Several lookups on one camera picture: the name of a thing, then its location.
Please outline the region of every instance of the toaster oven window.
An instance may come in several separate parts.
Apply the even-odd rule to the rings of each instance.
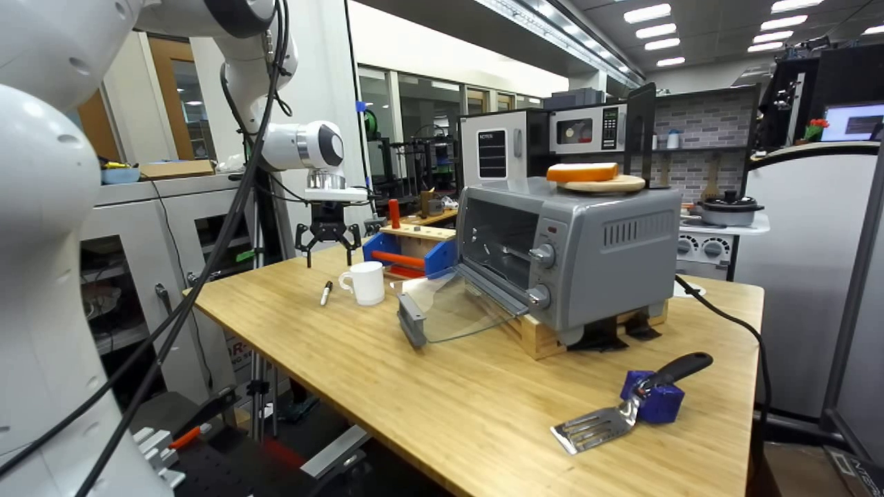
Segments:
[[[591,143],[591,120],[559,121],[556,140],[559,143]]]
[[[471,242],[464,242],[464,256],[473,266],[496,271],[507,282],[529,291],[536,216],[522,209],[508,209],[480,198],[471,198]]]
[[[478,132],[478,176],[507,176],[507,129]]]

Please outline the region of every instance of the toaster oven knob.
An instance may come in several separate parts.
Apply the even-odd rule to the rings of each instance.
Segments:
[[[551,242],[540,242],[529,251],[529,260],[540,269],[552,269],[556,266],[556,249]]]
[[[536,310],[548,310],[551,307],[551,288],[545,288],[545,285],[529,288],[529,305]]]

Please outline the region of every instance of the wall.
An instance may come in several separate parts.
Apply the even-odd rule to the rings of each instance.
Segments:
[[[566,91],[570,80],[388,12],[352,4],[356,62],[531,97]]]
[[[292,115],[275,111],[275,121],[335,121],[346,140],[346,176],[352,186],[366,186],[346,9],[346,0],[290,0],[290,37],[299,45],[299,71],[279,95],[290,102]],[[211,38],[193,38],[193,59],[216,151],[218,157],[240,154],[240,135],[218,84],[222,52]],[[301,190],[308,172],[284,172],[281,182]],[[290,201],[288,216],[290,223],[309,223],[309,208],[304,205]],[[363,223],[368,216],[368,208],[349,209],[349,223]]]
[[[105,97],[128,164],[178,160],[145,33],[129,33],[105,74]]]
[[[668,95],[693,95],[708,88],[729,88],[746,70],[773,70],[773,55],[711,63],[711,67],[689,67],[689,70],[667,70],[653,71],[646,80],[657,84],[657,91]]]

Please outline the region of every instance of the ceiling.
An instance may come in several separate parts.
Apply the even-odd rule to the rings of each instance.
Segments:
[[[583,62],[562,52],[551,41],[522,30],[519,26],[498,17],[475,0],[363,0],[373,9],[411,19],[417,26],[451,33],[457,38],[480,45],[508,59],[559,71],[566,77],[585,77]],[[643,74],[657,71],[661,59],[686,55],[686,67],[740,62],[746,48],[761,33],[761,22],[772,19],[773,0],[668,0],[671,17],[682,48],[646,52],[635,38],[635,26],[625,22],[625,12],[653,5],[661,0],[552,0],[571,19],[594,26],[627,62]],[[815,37],[831,37],[841,41],[857,41],[864,28],[884,26],[884,0],[824,0],[824,5],[806,9],[806,26],[794,28],[790,41]]]

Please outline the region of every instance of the cup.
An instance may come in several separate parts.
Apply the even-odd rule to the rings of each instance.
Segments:
[[[352,266],[338,285],[356,295],[360,307],[373,307],[384,302],[384,266],[371,260]]]

